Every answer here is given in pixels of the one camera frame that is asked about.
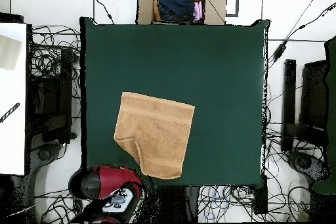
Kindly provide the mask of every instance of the electrical cord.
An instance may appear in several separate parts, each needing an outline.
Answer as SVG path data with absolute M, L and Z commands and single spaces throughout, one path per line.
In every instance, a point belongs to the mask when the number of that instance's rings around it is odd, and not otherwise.
M 222 196 L 218 195 L 218 189 L 219 186 L 204 186 L 199 193 L 199 196 L 201 197 L 199 203 L 203 203 L 205 206 L 199 210 L 198 214 L 203 212 L 205 222 L 218 223 L 222 218 L 224 219 L 224 222 L 226 222 L 226 212 L 229 210 L 229 208 L 234 206 L 243 206 L 247 214 L 250 216 L 251 221 L 255 221 L 253 216 L 247 210 L 248 208 L 252 208 L 252 203 L 247 202 L 247 200 L 251 200 L 249 198 L 252 191 L 250 187 L 242 185 L 227 185 L 223 188 Z
M 267 113 L 268 113 L 269 117 L 271 117 L 271 111 L 270 111 L 270 109 L 268 108 L 267 111 L 268 111 Z M 270 170 L 269 170 L 269 163 L 266 163 L 266 162 L 265 162 L 264 171 L 265 171 L 265 173 L 266 173 L 267 175 L 272 176 L 272 178 L 268 178 L 268 180 L 272 180 L 272 179 L 274 179 L 274 180 L 277 182 L 277 184 L 278 184 L 278 188 L 279 188 L 279 190 L 280 190 L 280 193 L 279 193 L 279 194 L 276 194 L 276 195 L 273 195 L 272 193 L 270 193 L 270 191 L 268 191 L 268 193 L 271 195 L 271 197 L 268 199 L 268 202 L 269 202 L 269 200 L 271 200 L 271 199 L 273 199 L 273 198 L 277 198 L 277 199 L 278 199 L 279 201 L 281 201 L 283 204 L 282 204 L 280 207 L 278 207 L 278 208 L 273 208 L 273 209 L 269 210 L 268 213 L 267 213 L 265 216 L 261 216 L 261 217 L 258 216 L 258 218 L 261 219 L 261 220 L 263 220 L 263 221 L 269 221 L 269 220 L 267 219 L 267 216 L 269 216 L 271 221 L 276 221 L 275 218 L 274 218 L 274 215 L 278 214 L 278 215 L 284 215 L 284 216 L 287 218 L 287 219 L 286 219 L 286 222 L 289 221 L 290 217 L 293 217 L 294 220 L 296 220 L 295 215 L 294 215 L 294 212 L 293 212 L 293 204 L 295 204 L 297 207 L 299 207 L 299 206 L 302 207 L 302 209 L 303 209 L 305 212 L 308 211 L 308 205 L 305 204 L 305 203 L 303 203 L 302 201 L 300 202 L 300 204 L 298 204 L 298 203 L 296 203 L 292 198 L 290 198 L 290 193 L 291 193 L 292 190 L 290 190 L 290 191 L 288 192 L 288 194 L 284 194 L 284 193 L 283 193 L 282 186 L 281 186 L 280 182 L 277 180 L 277 176 L 278 176 L 278 174 L 279 174 L 279 172 L 280 172 L 280 169 L 279 169 L 279 166 L 277 165 L 277 162 L 278 162 L 279 160 L 281 160 L 281 159 L 282 159 L 284 162 L 287 162 L 287 161 L 284 159 L 285 153 L 280 153 L 280 152 L 278 152 L 278 151 L 274 148 L 274 146 L 273 146 L 273 145 L 279 145 L 278 141 L 274 140 L 274 137 L 276 137 L 276 138 L 280 138 L 280 137 L 282 136 L 282 134 L 281 134 L 279 131 L 276 131 L 276 130 L 274 130 L 274 129 L 270 129 L 269 127 L 267 127 L 266 130 L 268 130 L 268 131 L 266 132 L 266 137 L 265 137 L 265 138 L 266 138 L 267 141 L 269 141 L 269 144 L 268 144 L 268 146 L 267 146 L 267 151 L 266 151 L 266 160 L 268 161 L 269 159 L 271 159 L 271 160 L 275 163 L 275 165 L 276 165 L 276 167 L 277 167 L 277 169 L 278 169 L 278 172 L 277 172 L 276 175 L 274 175 L 273 173 L 271 173 Z M 305 143 L 303 146 L 299 146 L 300 143 L 302 143 L 302 141 L 299 141 L 299 142 L 293 147 L 293 149 L 294 149 L 294 150 L 316 150 L 316 149 L 317 149 L 317 147 L 315 147 L 315 148 L 311 148 L 311 147 L 307 148 L 307 144 L 308 144 L 308 143 Z M 275 155 L 278 155 L 280 158 L 279 158 L 278 160 L 275 160 L 275 158 L 274 158 Z M 289 213 L 278 211 L 278 210 L 281 210 L 281 209 L 283 209 L 283 208 L 285 208 L 285 207 L 288 207 L 288 208 L 289 208 Z
M 54 202 L 47 208 L 47 211 L 41 216 L 41 222 L 46 223 L 45 218 L 51 212 L 55 212 L 58 215 L 58 219 L 47 223 L 54 223 L 59 220 L 60 221 L 59 224 L 64 224 L 65 217 L 67 219 L 67 222 L 70 221 L 70 213 L 73 213 L 73 216 L 77 215 L 81 211 L 81 206 L 76 202 L 76 200 L 72 198 L 73 204 L 72 207 L 69 207 L 65 202 L 65 199 L 69 199 L 69 195 L 70 193 L 68 193 L 65 197 L 62 195 L 58 195 L 54 200 Z M 64 215 L 60 215 L 60 212 L 57 210 L 59 208 L 62 209 Z
M 51 27 L 63 27 L 65 30 L 60 30 L 57 32 L 52 33 Z M 80 89 L 80 77 L 79 77 L 79 69 L 72 66 L 72 75 L 68 76 L 73 80 L 74 87 L 72 87 L 72 90 L 68 90 L 67 87 L 63 84 L 63 79 L 60 78 L 60 64 L 61 64 L 61 48 L 69 48 L 72 49 L 73 55 L 75 56 L 75 59 L 73 61 L 79 60 L 80 55 L 80 47 L 79 43 L 80 40 L 78 39 L 77 33 L 79 33 L 75 29 L 71 29 L 67 26 L 36 26 L 33 28 L 34 35 L 41 35 L 43 37 L 43 41 L 41 43 L 34 43 L 33 44 L 33 58 L 32 58 L 32 68 L 31 72 L 33 76 L 41 76 L 46 78 L 56 78 L 59 79 L 59 83 L 63 85 L 63 88 L 71 94 L 72 98 L 79 99 L 79 103 L 81 106 L 81 97 L 79 96 L 79 89 Z M 38 30 L 47 30 L 47 32 L 38 32 Z M 62 35 L 66 34 L 68 32 L 72 32 L 75 35 L 75 40 L 70 42 L 67 41 L 60 41 L 57 44 L 55 43 L 55 35 Z M 70 128 L 72 125 L 76 122 L 76 120 L 79 118 L 79 115 L 81 113 L 81 107 L 79 110 L 79 113 L 75 120 L 72 122 Z
M 288 35 L 288 37 L 278 46 L 278 48 L 274 51 L 274 53 L 271 55 L 271 57 L 270 58 L 272 58 L 272 57 L 274 57 L 274 61 L 273 61 L 273 64 L 268 68 L 268 69 L 270 69 L 273 65 L 274 65 L 274 63 L 282 56 L 282 54 L 284 53 L 284 51 L 285 51 L 285 49 L 286 49 L 286 44 L 287 44 L 287 42 L 288 42 L 288 40 L 289 40 L 289 38 L 293 35 L 293 34 L 295 34 L 297 31 L 299 31 L 299 30 L 301 30 L 301 29 L 303 29 L 303 28 L 305 28 L 306 26 L 308 26 L 309 24 L 311 24 L 311 23 L 314 23 L 315 21 L 317 21 L 317 19 L 319 19 L 321 16 L 324 16 L 324 15 L 326 15 L 326 13 L 328 12 L 328 11 L 331 11 L 332 9 L 334 9 L 336 7 L 336 3 L 333 3 L 333 4 L 331 4 L 330 6 L 328 6 L 326 9 L 324 9 L 321 13 L 320 13 L 320 15 L 318 16 L 318 17 L 316 17 L 314 20 L 312 20 L 312 21 L 310 21 L 310 22 L 308 22 L 308 23 L 306 23 L 306 24 L 303 24 L 303 25 L 301 25 L 300 27 L 298 27 L 294 32 L 292 32 L 291 34 L 289 34 Z
M 108 18 L 112 21 L 112 24 L 114 24 L 114 21 L 113 21 L 113 19 L 112 19 L 112 16 L 110 15 L 110 13 L 108 13 L 108 10 L 106 9 L 105 5 L 102 4 L 99 0 L 96 0 L 96 1 L 97 1 L 98 4 L 100 4 L 100 5 L 102 5 L 102 6 L 104 7 L 104 9 L 105 9 L 105 11 L 106 11 L 106 13 L 107 13 L 107 15 L 108 15 Z
M 272 93 L 270 92 L 270 84 L 267 83 L 267 93 L 270 93 L 270 98 L 267 99 L 267 101 L 270 101 L 272 99 Z
M 308 4 L 308 6 L 306 7 L 306 9 L 303 11 L 302 15 L 300 15 L 299 19 L 297 20 L 297 22 L 295 23 L 295 25 L 292 27 L 292 29 L 289 31 L 287 37 L 285 39 L 289 39 L 291 32 L 294 30 L 294 28 L 296 27 L 296 25 L 300 22 L 300 19 L 302 18 L 302 16 L 305 14 L 306 10 L 311 6 L 313 0 L 310 1 L 310 3 Z
M 307 190 L 308 192 L 310 192 L 310 190 L 308 189 L 308 188 L 306 188 L 306 187 L 303 187 L 303 186 L 300 186 L 300 185 L 298 185 L 297 187 L 293 187 L 292 189 L 290 189 L 289 191 L 288 191 L 288 195 L 287 195 L 287 201 L 288 201 L 288 203 L 289 203 L 289 212 L 291 213 L 291 216 L 293 217 L 293 219 L 296 221 L 296 222 L 300 222 L 300 221 L 298 221 L 297 220 L 297 218 L 293 215 L 293 210 L 292 210 L 292 208 L 291 208 L 291 201 L 290 201 L 290 194 L 291 194 L 291 192 L 293 191 L 293 190 L 295 190 L 295 189 L 304 189 L 304 190 Z
M 58 191 L 48 192 L 48 193 L 45 193 L 45 194 L 37 195 L 34 198 L 41 198 L 41 197 L 44 197 L 46 195 L 50 195 L 52 193 L 59 193 L 59 192 L 64 192 L 64 191 L 68 191 L 68 189 L 62 189 L 62 190 L 58 190 Z
M 64 157 L 66 155 L 66 148 L 68 147 L 68 144 L 66 144 L 65 148 L 64 148 L 64 152 L 63 155 L 60 156 L 59 158 L 57 158 L 56 160 L 60 160 L 62 157 Z
M 212 2 L 210 0 L 208 0 L 208 1 L 209 1 L 210 5 L 213 7 L 213 9 L 215 10 L 215 12 L 218 14 L 219 18 L 223 21 L 224 24 L 226 24 L 224 19 L 219 15 L 217 9 L 213 6 Z

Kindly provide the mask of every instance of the tangled wires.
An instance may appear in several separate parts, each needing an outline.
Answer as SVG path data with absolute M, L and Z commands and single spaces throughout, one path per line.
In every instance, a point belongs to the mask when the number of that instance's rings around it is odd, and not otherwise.
M 62 28 L 57 32 L 51 32 L 51 28 Z M 59 41 L 62 37 L 68 41 Z M 79 77 L 79 56 L 80 56 L 80 40 L 79 32 L 67 26 L 35 26 L 33 27 L 34 42 L 31 53 L 31 75 L 42 78 L 56 78 L 59 79 L 60 85 L 63 85 L 66 91 L 72 95 L 73 99 L 79 100 L 79 112 L 76 117 L 72 117 L 76 122 L 81 113 L 81 96 L 80 96 L 80 77 Z M 71 49 L 73 52 L 73 66 L 72 74 L 69 78 L 73 80 L 72 88 L 66 87 L 60 79 L 60 64 L 61 64 L 61 50 Z M 39 88 L 40 103 L 44 99 L 44 92 Z
M 252 207 L 252 190 L 248 186 L 204 186 L 199 197 L 199 222 L 226 222 L 230 208 L 240 206 L 249 214 L 247 209 Z
M 160 223 L 160 202 L 158 188 L 154 186 L 152 178 L 149 177 L 150 183 L 146 186 L 144 198 L 140 199 L 136 207 L 133 223 Z
M 282 125 L 280 122 L 271 122 L 272 113 L 270 111 L 270 103 L 273 102 L 276 99 L 280 99 L 283 94 L 272 98 L 272 95 L 270 95 L 270 98 L 267 99 L 268 104 L 266 106 L 267 108 L 267 123 L 266 123 L 266 156 L 264 160 L 264 172 L 266 173 L 269 181 L 275 181 L 277 182 L 277 186 L 280 190 L 279 194 L 273 195 L 268 191 L 268 193 L 271 195 L 271 197 L 268 199 L 269 204 L 277 206 L 276 208 L 268 209 L 268 214 L 271 215 L 271 221 L 274 221 L 274 216 L 276 214 L 282 214 L 283 219 L 282 221 L 290 221 L 293 219 L 294 221 L 299 221 L 300 217 L 307 218 L 307 214 L 309 213 L 309 203 L 304 203 L 303 201 L 300 201 L 297 203 L 290 197 L 290 194 L 293 190 L 297 188 L 304 188 L 308 190 L 307 188 L 303 186 L 297 186 L 293 187 L 291 190 L 288 191 L 287 194 L 283 192 L 282 186 L 280 182 L 277 179 L 277 176 L 280 173 L 280 167 L 278 165 L 278 162 L 284 162 L 285 169 L 291 170 L 289 166 L 287 165 L 287 156 L 284 152 L 280 151 L 280 139 L 282 137 L 282 132 L 279 129 L 279 126 Z M 293 145 L 292 150 L 294 151 L 304 151 L 305 153 L 309 153 L 313 156 L 316 156 L 320 152 L 320 157 L 323 158 L 324 150 L 320 147 L 316 147 L 314 145 L 309 145 L 306 141 L 300 141 L 296 140 L 295 144 Z M 272 173 L 270 171 L 270 161 L 273 165 L 276 166 L 277 172 Z
M 82 209 L 83 205 L 80 200 L 76 200 L 71 197 L 70 193 L 67 195 L 57 195 L 57 196 L 50 196 L 50 194 L 57 193 L 57 192 L 66 192 L 65 190 L 60 190 L 56 192 L 50 192 L 47 194 L 36 196 L 36 198 L 52 198 L 54 202 L 47 208 L 47 211 L 43 213 L 41 216 L 41 223 L 58 223 L 58 224 L 66 224 L 70 221 L 72 217 L 77 215 Z M 46 221 L 46 218 L 49 214 L 55 213 L 57 215 L 56 219 L 52 221 Z

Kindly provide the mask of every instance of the white floor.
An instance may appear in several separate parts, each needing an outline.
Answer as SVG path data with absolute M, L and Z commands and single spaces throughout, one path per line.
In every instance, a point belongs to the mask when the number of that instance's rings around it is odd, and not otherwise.
M 100 0 L 105 4 L 106 8 L 112 15 L 116 24 L 134 24 L 137 8 L 137 0 Z M 226 18 L 227 24 L 238 25 L 251 25 L 257 19 L 270 19 L 270 29 L 268 32 L 268 55 L 270 56 L 281 41 L 274 41 L 273 39 L 285 39 L 288 33 L 294 27 L 296 21 L 300 15 L 306 9 L 311 0 L 240 0 L 239 15 L 237 18 Z M 307 9 L 303 17 L 300 19 L 296 28 L 300 25 L 310 22 L 315 19 L 326 7 L 335 2 L 335 0 L 314 0 L 311 6 Z M 33 26 L 40 25 L 64 25 L 79 31 L 79 17 L 90 16 L 99 24 L 111 24 L 111 21 L 107 17 L 104 9 L 97 3 L 94 5 L 94 0 L 0 0 L 0 11 L 11 12 L 14 14 L 20 14 L 24 16 L 26 23 L 30 23 Z M 235 0 L 228 0 L 228 12 L 234 12 Z M 336 10 L 328 12 L 325 16 L 319 18 L 311 25 L 299 30 L 295 33 L 291 39 L 300 40 L 318 40 L 327 41 L 336 35 Z M 60 36 L 59 41 L 74 40 L 73 36 Z M 308 42 L 308 41 L 289 41 L 285 53 L 270 69 L 268 82 L 270 83 L 270 92 L 272 98 L 282 94 L 282 78 L 284 60 L 293 58 L 297 61 L 297 86 L 300 86 L 302 79 L 302 69 L 305 63 L 314 62 L 326 58 L 323 42 Z M 301 90 L 297 90 L 297 113 L 296 119 L 299 117 L 299 99 Z M 79 101 L 73 100 L 73 116 L 78 116 Z M 282 100 L 281 97 L 270 103 L 270 109 L 272 112 L 271 122 L 281 121 L 282 112 Z M 280 125 L 272 125 L 271 129 L 277 131 L 280 130 Z M 68 188 L 68 180 L 71 174 L 79 169 L 81 159 L 81 129 L 80 119 L 77 119 L 72 126 L 72 131 L 77 133 L 78 138 L 68 145 L 65 156 L 53 162 L 50 166 L 45 166 L 38 175 L 35 194 L 40 195 L 46 192 L 52 192 L 56 190 L 62 190 Z M 277 177 L 282 186 L 284 194 L 288 193 L 288 190 L 297 185 L 306 186 L 306 181 L 302 175 L 294 172 L 289 166 L 282 160 L 278 161 L 278 167 L 272 161 L 270 161 L 270 171 Z M 268 181 L 269 195 L 279 194 L 280 188 L 274 179 Z M 209 195 L 213 196 L 214 188 L 210 188 Z M 304 190 L 297 189 L 291 194 L 291 196 L 297 201 L 307 202 L 309 196 Z M 283 198 L 280 200 L 277 198 L 272 199 L 273 202 L 282 203 Z M 39 199 L 37 201 L 37 211 L 41 215 L 47 209 L 48 203 L 51 203 L 52 199 Z M 220 222 L 242 222 L 251 221 L 247 212 L 239 206 L 229 208 L 227 211 L 224 206 L 220 208 L 213 207 L 204 209 L 199 216 L 201 222 L 211 220 L 217 214 L 224 213 L 225 217 L 221 217 Z M 288 211 L 288 207 L 284 207 L 283 211 Z M 278 215 L 277 220 L 285 220 L 283 215 Z

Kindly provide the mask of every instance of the cardboard box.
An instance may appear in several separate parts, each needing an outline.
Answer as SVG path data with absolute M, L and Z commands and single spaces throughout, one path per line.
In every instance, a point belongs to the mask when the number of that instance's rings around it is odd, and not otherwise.
M 226 0 L 192 0 L 203 2 L 204 24 L 224 25 L 226 16 Z M 154 21 L 154 0 L 138 0 L 136 23 L 149 25 Z

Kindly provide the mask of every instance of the cable bundle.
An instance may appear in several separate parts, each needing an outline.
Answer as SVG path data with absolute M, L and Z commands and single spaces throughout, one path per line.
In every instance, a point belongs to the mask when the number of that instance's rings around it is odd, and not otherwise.
M 67 189 L 56 191 L 56 192 L 50 192 L 46 194 L 42 194 L 39 196 L 36 196 L 35 198 L 54 198 L 54 202 L 47 208 L 47 211 L 41 216 L 40 223 L 58 223 L 58 224 L 67 224 L 71 218 L 73 218 L 75 215 L 77 215 L 82 209 L 83 205 L 80 200 L 76 200 L 73 197 L 70 196 L 70 193 L 68 193 L 66 196 L 63 196 L 61 194 L 57 196 L 49 196 L 52 193 L 58 193 L 58 192 L 65 192 Z M 72 206 L 69 207 L 69 205 L 66 203 L 67 199 L 72 200 Z M 48 214 L 55 212 L 58 216 L 57 219 L 54 219 L 52 221 L 45 221 L 45 218 Z
M 62 27 L 63 30 L 57 32 L 51 32 L 51 28 Z M 55 78 L 60 80 L 60 85 L 63 85 L 62 79 L 60 79 L 60 63 L 61 63 L 61 49 L 72 49 L 75 56 L 73 62 L 79 60 L 80 55 L 80 40 L 79 32 L 77 30 L 71 29 L 67 26 L 35 26 L 33 27 L 34 36 L 42 36 L 43 40 L 40 43 L 33 42 L 32 45 L 32 58 L 31 58 L 31 74 L 32 76 L 40 76 L 44 78 Z M 75 40 L 71 43 L 67 41 L 55 41 L 55 36 L 69 36 L 74 35 Z M 72 75 L 70 75 L 75 87 L 69 90 L 68 93 L 72 95 L 72 98 L 79 99 L 81 106 L 81 97 L 79 95 L 79 90 L 81 89 L 79 68 L 72 66 Z M 43 91 L 39 89 L 40 98 L 39 102 L 43 102 Z M 72 125 L 76 122 L 81 113 L 81 107 L 79 109 L 78 115 L 72 117 L 75 119 Z
M 227 185 L 223 187 L 222 192 L 219 192 L 220 187 L 217 186 L 204 186 L 199 194 L 201 200 L 199 204 L 205 206 L 199 210 L 198 215 L 203 213 L 204 222 L 218 223 L 223 218 L 226 222 L 226 212 L 233 206 L 250 206 L 247 201 L 251 196 L 251 191 L 246 186 L 231 186 Z
M 146 186 L 145 197 L 139 201 L 132 223 L 161 223 L 158 188 L 154 186 L 152 178 L 149 179 L 150 184 Z

